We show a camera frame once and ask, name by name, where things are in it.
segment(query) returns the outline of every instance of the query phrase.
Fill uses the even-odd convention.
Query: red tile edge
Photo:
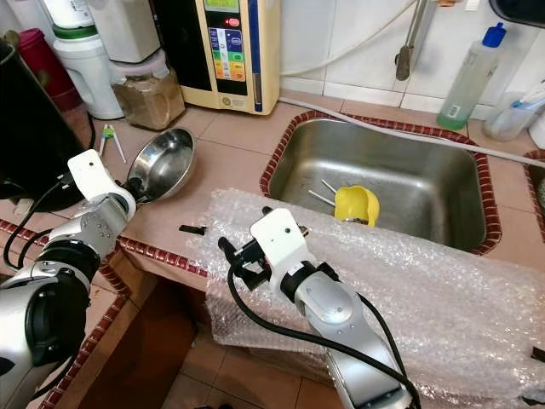
[[[118,242],[121,248],[126,251],[146,256],[147,258],[151,258],[158,262],[164,262],[170,266],[200,275],[201,277],[206,277],[208,275],[206,269],[199,267],[195,261],[180,256],[179,254],[171,253],[152,245],[146,245],[140,241],[128,239],[126,237],[120,237]]]
[[[362,117],[359,115],[348,114],[349,117],[357,119],[367,124],[372,124],[375,126],[380,126],[382,128],[388,128],[390,130],[403,130],[406,132],[414,132],[423,135],[436,136],[440,138],[449,139],[454,142],[465,143],[467,145],[477,146],[475,142],[470,140],[468,137],[453,132],[451,130],[443,130],[441,128],[433,128],[429,126],[420,126],[416,124],[407,124],[404,122],[389,121],[386,119],[379,118],[370,118]],[[263,174],[260,178],[260,188],[264,196],[270,198],[271,193],[269,190],[269,185],[273,173],[276,170],[278,163],[280,162],[282,155],[284,154],[285,148],[290,142],[291,136],[293,135],[295,128],[300,124],[315,118],[333,118],[330,115],[327,115],[318,111],[308,111],[304,112],[301,115],[298,115],[291,119],[288,128],[284,132],[284,136],[280,140],[278,147],[274,151],[271,159],[269,160],[267,167],[263,171]],[[489,251],[491,251],[496,245],[500,242],[502,238],[502,227],[500,225],[500,217],[498,215],[496,200],[494,198],[494,191],[491,184],[491,173],[488,166],[488,158],[483,153],[471,153],[477,163],[477,171],[479,173],[479,187],[483,198],[486,197],[486,204],[483,203],[485,210],[485,225],[486,225],[486,235],[483,243],[470,253],[477,254],[482,256]]]
[[[0,219],[0,231],[11,234],[16,228],[16,224]],[[35,232],[33,232],[32,230],[23,229],[17,235],[17,237],[28,240],[34,234]],[[34,244],[44,246],[47,242],[48,238],[43,237],[40,240],[37,240]],[[112,305],[110,305],[106,313],[102,315],[102,318],[100,319],[94,330],[91,332],[91,334],[87,338],[85,338],[85,340],[83,340],[82,346],[77,352],[75,362],[72,364],[66,375],[60,380],[60,382],[45,395],[42,403],[39,406],[39,409],[51,409],[55,407],[62,395],[66,392],[68,386],[70,386],[70,384],[72,383],[72,380],[77,375],[82,365],[85,363],[85,361],[95,349],[98,342],[106,333],[106,330],[110,327],[112,322],[118,316],[118,313],[119,311],[121,311],[123,305],[127,302],[127,299],[130,296],[130,288],[128,288],[128,286],[108,264],[113,255],[115,255],[115,253],[119,249],[120,246],[116,245],[115,250],[106,257],[106,259],[99,267],[99,272],[104,275],[106,281],[108,281],[112,285],[118,296],[116,297]]]
[[[530,159],[543,159],[545,160],[545,150],[537,149],[536,151],[531,151],[525,154],[527,158]],[[533,185],[531,184],[530,178],[530,166],[525,164],[525,174],[526,180],[528,181],[528,186],[530,188],[531,200],[534,204],[534,213],[536,214],[537,224],[539,225],[539,230],[542,232],[542,240],[545,243],[545,218],[543,217],[542,208],[537,201],[536,191],[534,190]]]

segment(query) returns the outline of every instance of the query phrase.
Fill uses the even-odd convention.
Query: white wall tile
[[[403,94],[400,92],[328,82],[324,86],[324,95],[352,101],[388,105],[390,107],[399,107],[403,98]]]
[[[441,107],[445,102],[444,98],[436,98],[434,96],[405,94],[401,101],[401,107],[405,109],[412,109],[414,111],[424,111],[439,113]],[[477,104],[473,112],[471,112],[471,118],[475,119],[487,119],[492,113],[494,107],[490,105]]]
[[[319,79],[281,77],[280,88],[322,95],[324,92],[324,81]]]
[[[494,14],[487,2],[480,4],[476,12],[465,11],[461,4],[439,8],[407,92],[446,97],[471,43],[481,39],[486,29],[498,21],[500,18]],[[508,34],[502,43],[504,54],[480,99],[483,104],[497,103],[539,32],[535,27],[508,22],[505,27]]]
[[[545,30],[541,29],[507,91],[526,92],[545,79]]]
[[[405,0],[342,0],[337,2],[330,55],[338,55],[376,32],[406,4]],[[414,5],[369,43],[327,68],[326,81],[392,89],[395,55],[404,44]]]
[[[280,71],[316,66],[327,58],[336,0],[283,0]],[[325,69],[297,77],[324,79]]]

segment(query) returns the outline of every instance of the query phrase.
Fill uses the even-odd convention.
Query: display screen
[[[207,11],[238,13],[238,0],[204,0],[204,9]]]

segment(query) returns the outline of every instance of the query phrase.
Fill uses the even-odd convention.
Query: kitchen sink
[[[543,162],[545,162],[545,155],[541,153],[540,151],[534,151],[531,154],[527,154],[526,156],[533,158],[533,159],[539,159]],[[536,204],[536,217],[537,222],[539,224],[539,228],[542,231],[542,238],[545,242],[545,206],[541,206],[539,203],[539,185],[541,183],[545,183],[545,169],[538,168],[536,166],[526,166],[526,174],[528,176],[529,182],[531,184],[531,187],[534,189],[534,194],[536,196],[535,204]]]
[[[269,171],[267,187],[273,199],[333,215],[333,208],[308,190],[333,199],[321,179],[335,188],[361,185],[379,199],[380,228],[464,251],[476,251],[485,240],[477,164],[462,149],[319,118],[293,130],[275,169]]]

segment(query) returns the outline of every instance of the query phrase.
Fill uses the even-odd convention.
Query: pink tile
[[[210,390],[209,385],[179,374],[170,387],[162,409],[194,409],[206,403]]]
[[[200,331],[187,353],[181,372],[208,385],[214,384],[226,349],[214,342],[209,333]]]
[[[91,284],[100,287],[103,290],[115,292],[112,285],[104,278],[104,275],[102,275],[100,272],[96,272],[93,280],[91,281]]]
[[[325,95],[308,94],[306,92],[294,91],[292,89],[281,89],[280,96],[290,98],[292,100],[303,101],[308,104],[317,105],[318,107],[323,107],[326,109],[330,109],[331,111],[338,112],[342,108],[342,102],[344,102],[344,100],[340,98],[334,98],[332,96]]]
[[[220,111],[215,109],[186,105],[186,110],[169,128],[186,128],[193,133],[195,138],[199,138],[219,113]]]
[[[295,407],[301,378],[229,350],[214,388],[267,409]]]
[[[0,219],[13,224],[22,222],[25,215],[14,214],[15,205],[9,200],[0,200]],[[66,222],[66,218],[52,213],[35,213],[26,224],[26,228],[34,232],[41,232],[46,228],[56,228]]]
[[[91,128],[87,117],[87,107],[81,104],[79,107],[62,113],[66,123],[76,133],[83,146],[87,148],[91,141]]]
[[[194,250],[186,246],[191,236],[178,228],[198,222],[214,190],[233,187],[260,194],[259,180],[269,156],[203,140],[197,142],[195,154],[195,171],[187,185],[172,198],[142,205],[124,236],[194,258]]]
[[[488,147],[489,149],[496,149],[497,151],[524,155],[529,151],[537,149],[536,144],[530,138],[527,131],[522,132],[521,135],[513,141],[499,142],[485,135],[483,132],[483,121],[477,119],[469,120],[468,133],[469,139],[477,143],[477,145]]]
[[[494,157],[489,157],[488,163],[496,203],[514,209],[533,211],[534,204],[531,200],[524,166]]]
[[[127,123],[124,119],[119,119],[117,121],[102,121],[96,119],[95,128],[97,143],[95,149],[97,151],[99,150],[104,124],[110,124],[116,130],[127,163],[123,163],[123,160],[119,156],[118,148],[112,139],[105,142],[102,161],[114,179],[125,182],[134,158],[151,139],[158,135],[158,132],[136,128]]]
[[[318,407],[342,409],[344,406],[335,389],[303,378],[295,409],[315,409]]]
[[[91,285],[89,293],[91,305],[87,308],[87,321],[85,322],[85,334],[88,336],[102,319],[102,316],[110,308],[117,298],[117,294]]]
[[[272,155],[291,119],[305,108],[279,102],[266,117],[222,112],[203,133],[206,141]]]
[[[127,252],[126,256],[137,268],[182,283],[183,285],[188,285],[197,290],[206,291],[206,277],[202,275],[189,273],[184,269],[135,253]]]
[[[412,111],[410,109],[386,107],[382,105],[350,100],[344,101],[341,112],[362,115],[365,117],[389,119],[391,121],[405,122],[407,124],[418,124],[427,127],[441,128],[441,126],[436,122],[437,114],[430,112]],[[468,130],[466,127],[461,130],[457,130],[456,132],[465,136],[468,135]]]
[[[545,271],[545,243],[533,212],[497,206],[502,223],[500,243],[486,257]]]

